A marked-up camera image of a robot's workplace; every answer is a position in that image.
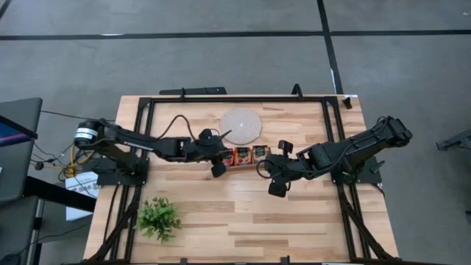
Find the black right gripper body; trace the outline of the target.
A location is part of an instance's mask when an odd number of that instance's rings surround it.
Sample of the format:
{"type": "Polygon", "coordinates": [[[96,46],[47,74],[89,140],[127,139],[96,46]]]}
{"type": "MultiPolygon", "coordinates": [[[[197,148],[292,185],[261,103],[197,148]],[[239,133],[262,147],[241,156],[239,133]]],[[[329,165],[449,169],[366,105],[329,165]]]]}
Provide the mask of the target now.
{"type": "Polygon", "coordinates": [[[290,158],[288,155],[293,151],[293,144],[280,140],[278,149],[283,151],[282,155],[270,154],[266,156],[264,168],[275,183],[290,183],[303,177],[303,164],[298,159],[290,158]]]}

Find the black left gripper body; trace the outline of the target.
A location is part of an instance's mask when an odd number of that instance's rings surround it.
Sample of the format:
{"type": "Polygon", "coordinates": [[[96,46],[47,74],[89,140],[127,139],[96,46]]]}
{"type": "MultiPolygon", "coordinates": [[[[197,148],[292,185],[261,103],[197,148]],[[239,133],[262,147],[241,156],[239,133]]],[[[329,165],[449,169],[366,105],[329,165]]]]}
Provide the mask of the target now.
{"type": "Polygon", "coordinates": [[[191,158],[196,161],[210,161],[214,166],[223,164],[224,156],[228,153],[228,148],[224,145],[223,139],[230,131],[218,135],[213,134],[211,129],[204,129],[198,139],[192,142],[191,158]]]}

